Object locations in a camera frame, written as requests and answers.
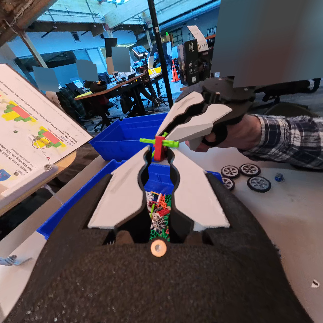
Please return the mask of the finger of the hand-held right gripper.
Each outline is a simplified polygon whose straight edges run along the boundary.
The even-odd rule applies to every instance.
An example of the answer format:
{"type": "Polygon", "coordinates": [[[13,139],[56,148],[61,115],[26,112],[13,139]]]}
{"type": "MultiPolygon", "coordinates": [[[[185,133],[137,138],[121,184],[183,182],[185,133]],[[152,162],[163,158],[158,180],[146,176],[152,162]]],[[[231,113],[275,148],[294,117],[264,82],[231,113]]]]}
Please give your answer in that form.
{"type": "Polygon", "coordinates": [[[193,91],[170,108],[162,121],[157,136],[167,132],[168,137],[201,137],[207,126],[202,125],[200,115],[207,110],[207,101],[199,92],[193,91]]]}
{"type": "Polygon", "coordinates": [[[186,142],[189,141],[190,150],[196,148],[202,139],[211,133],[216,121],[232,112],[232,109],[224,104],[212,104],[200,115],[193,116],[188,122],[177,125],[167,136],[166,140],[186,142]]]}

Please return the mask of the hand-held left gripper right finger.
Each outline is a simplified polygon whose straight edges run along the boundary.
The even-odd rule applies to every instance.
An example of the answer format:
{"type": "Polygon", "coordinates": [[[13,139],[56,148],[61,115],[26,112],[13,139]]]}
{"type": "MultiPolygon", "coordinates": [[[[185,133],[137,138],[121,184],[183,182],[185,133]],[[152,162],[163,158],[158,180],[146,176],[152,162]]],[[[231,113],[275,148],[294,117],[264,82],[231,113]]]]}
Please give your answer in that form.
{"type": "Polygon", "coordinates": [[[229,228],[230,224],[207,178],[208,173],[178,149],[168,150],[169,164],[179,174],[172,201],[175,208],[193,221],[194,231],[229,228]]]}

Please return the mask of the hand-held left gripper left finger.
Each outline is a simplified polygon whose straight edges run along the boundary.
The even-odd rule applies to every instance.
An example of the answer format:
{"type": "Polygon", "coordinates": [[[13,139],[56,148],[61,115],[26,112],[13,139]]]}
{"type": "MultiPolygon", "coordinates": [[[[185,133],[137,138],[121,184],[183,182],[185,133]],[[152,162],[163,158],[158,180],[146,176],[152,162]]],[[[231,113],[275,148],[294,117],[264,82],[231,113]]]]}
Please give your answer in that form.
{"type": "Polygon", "coordinates": [[[88,228],[120,229],[129,224],[131,228],[150,230],[144,186],[149,179],[151,154],[151,147],[145,146],[111,173],[88,228]]]}

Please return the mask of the green toy rod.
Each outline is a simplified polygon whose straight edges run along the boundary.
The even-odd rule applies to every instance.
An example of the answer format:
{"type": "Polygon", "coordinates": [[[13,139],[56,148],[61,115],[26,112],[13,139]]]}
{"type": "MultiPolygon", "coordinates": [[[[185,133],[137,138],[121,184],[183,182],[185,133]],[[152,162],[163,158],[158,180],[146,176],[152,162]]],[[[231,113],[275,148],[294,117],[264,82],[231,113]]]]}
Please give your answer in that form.
{"type": "Polygon", "coordinates": [[[170,148],[178,148],[179,147],[179,141],[172,141],[172,140],[165,140],[165,137],[163,136],[156,136],[155,139],[145,139],[145,138],[140,138],[140,142],[142,143],[149,143],[163,147],[170,147],[170,148]]]}

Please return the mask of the person's right hand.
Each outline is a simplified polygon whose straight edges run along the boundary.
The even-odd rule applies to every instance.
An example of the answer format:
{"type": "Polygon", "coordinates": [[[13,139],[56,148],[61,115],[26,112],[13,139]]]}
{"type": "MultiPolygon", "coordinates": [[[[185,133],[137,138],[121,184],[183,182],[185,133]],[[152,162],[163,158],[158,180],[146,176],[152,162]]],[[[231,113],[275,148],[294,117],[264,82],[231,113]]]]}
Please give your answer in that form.
{"type": "Polygon", "coordinates": [[[240,123],[227,125],[226,131],[216,130],[206,135],[204,139],[209,143],[217,141],[217,134],[223,137],[227,133],[226,139],[216,145],[220,148],[237,148],[238,150],[247,151],[256,147],[261,140],[262,130],[261,122],[257,116],[244,115],[240,123]]]}

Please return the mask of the orange traffic cone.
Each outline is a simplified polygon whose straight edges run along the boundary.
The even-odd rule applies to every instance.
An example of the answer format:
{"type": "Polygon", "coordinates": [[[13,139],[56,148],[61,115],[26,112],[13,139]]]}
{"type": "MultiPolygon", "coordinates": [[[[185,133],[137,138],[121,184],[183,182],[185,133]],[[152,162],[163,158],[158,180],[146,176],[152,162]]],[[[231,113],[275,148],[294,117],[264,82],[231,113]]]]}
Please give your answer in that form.
{"type": "Polygon", "coordinates": [[[172,59],[172,83],[178,83],[180,81],[178,71],[176,69],[176,65],[174,59],[172,59]]]}

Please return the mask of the pile of colourful toy pieces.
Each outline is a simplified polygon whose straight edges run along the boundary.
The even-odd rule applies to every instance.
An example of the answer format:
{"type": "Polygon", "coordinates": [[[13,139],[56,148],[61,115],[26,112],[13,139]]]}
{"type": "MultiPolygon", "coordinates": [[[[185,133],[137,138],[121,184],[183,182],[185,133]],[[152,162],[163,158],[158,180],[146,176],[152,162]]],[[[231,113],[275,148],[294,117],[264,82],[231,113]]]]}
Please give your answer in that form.
{"type": "Polygon", "coordinates": [[[151,218],[150,240],[163,238],[170,241],[169,216],[171,211],[171,194],[146,191],[147,208],[151,218]]]}

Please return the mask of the black printed box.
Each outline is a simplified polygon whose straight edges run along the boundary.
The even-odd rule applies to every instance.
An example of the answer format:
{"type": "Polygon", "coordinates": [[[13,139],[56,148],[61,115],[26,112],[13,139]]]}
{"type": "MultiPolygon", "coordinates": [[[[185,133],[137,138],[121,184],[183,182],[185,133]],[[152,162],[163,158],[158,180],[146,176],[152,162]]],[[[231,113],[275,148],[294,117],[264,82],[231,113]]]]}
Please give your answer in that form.
{"type": "Polygon", "coordinates": [[[177,46],[180,80],[184,86],[191,86],[214,76],[211,72],[213,48],[198,51],[196,39],[177,46]]]}

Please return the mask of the empty blue plastic bin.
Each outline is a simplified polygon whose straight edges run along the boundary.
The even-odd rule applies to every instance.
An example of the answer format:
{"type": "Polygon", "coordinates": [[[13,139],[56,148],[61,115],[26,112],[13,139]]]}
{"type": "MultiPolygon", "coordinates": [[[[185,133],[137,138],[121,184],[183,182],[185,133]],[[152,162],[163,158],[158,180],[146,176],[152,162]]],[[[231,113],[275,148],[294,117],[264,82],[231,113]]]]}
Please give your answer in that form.
{"type": "Polygon", "coordinates": [[[155,139],[166,115],[158,113],[117,120],[89,143],[106,161],[128,160],[146,146],[139,141],[140,138],[155,139]]]}

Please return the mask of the black metal pole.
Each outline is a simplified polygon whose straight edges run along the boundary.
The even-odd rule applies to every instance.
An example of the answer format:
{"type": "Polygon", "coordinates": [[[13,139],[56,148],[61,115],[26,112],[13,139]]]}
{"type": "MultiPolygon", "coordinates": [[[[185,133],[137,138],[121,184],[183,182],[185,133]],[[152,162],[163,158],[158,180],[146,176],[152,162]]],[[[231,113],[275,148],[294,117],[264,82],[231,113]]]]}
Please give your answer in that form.
{"type": "Polygon", "coordinates": [[[155,3],[153,0],[148,0],[147,2],[148,2],[148,8],[149,8],[149,12],[150,12],[151,21],[152,21],[152,27],[154,30],[156,46],[157,46],[157,50],[158,50],[158,54],[159,54],[161,71],[162,71],[162,75],[164,78],[164,84],[165,84],[165,89],[166,89],[166,94],[167,94],[167,99],[168,99],[168,105],[169,105],[169,108],[172,108],[173,99],[172,99],[172,93],[171,93],[171,87],[170,87],[170,82],[169,82],[169,77],[168,77],[166,61],[164,58],[163,45],[162,45],[161,37],[160,37],[160,30],[159,30],[159,24],[158,24],[158,19],[157,19],[156,10],[155,10],[155,3]]]}

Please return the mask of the white instruction sheet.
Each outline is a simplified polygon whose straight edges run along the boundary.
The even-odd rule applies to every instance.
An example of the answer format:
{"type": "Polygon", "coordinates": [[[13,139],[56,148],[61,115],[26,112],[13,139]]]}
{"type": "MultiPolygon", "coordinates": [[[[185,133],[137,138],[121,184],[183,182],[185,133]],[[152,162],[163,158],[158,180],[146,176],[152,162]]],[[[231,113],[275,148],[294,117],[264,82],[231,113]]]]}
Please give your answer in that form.
{"type": "Polygon", "coordinates": [[[1,195],[55,171],[92,136],[7,64],[0,66],[1,195]]]}

